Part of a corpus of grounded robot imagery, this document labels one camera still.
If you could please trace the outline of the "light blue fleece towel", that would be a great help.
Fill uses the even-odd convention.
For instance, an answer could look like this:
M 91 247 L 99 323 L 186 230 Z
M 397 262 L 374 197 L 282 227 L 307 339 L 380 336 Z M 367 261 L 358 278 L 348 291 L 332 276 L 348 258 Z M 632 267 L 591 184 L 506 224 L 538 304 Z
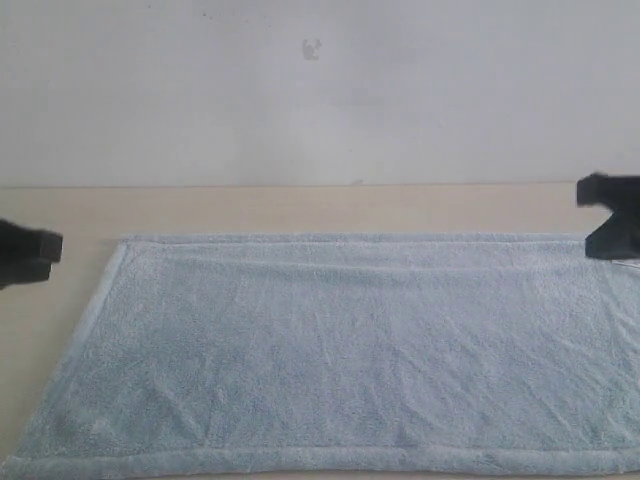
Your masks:
M 639 467 L 639 272 L 568 234 L 122 240 L 6 479 Z

